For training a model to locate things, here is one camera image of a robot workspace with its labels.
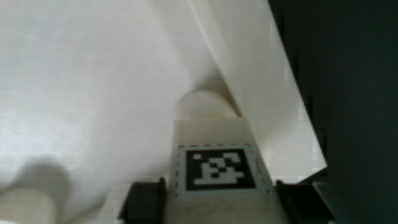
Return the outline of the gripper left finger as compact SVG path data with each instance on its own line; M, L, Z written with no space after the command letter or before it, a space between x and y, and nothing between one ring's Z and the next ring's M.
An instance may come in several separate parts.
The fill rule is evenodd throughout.
M118 216L123 224L164 224L166 198L166 178L132 184Z

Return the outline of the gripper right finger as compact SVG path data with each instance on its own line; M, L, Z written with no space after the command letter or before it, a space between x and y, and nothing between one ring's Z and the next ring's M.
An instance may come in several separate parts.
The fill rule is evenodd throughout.
M276 181L277 196L290 224L329 224L333 212L315 188L315 180L327 175L322 169L299 183Z

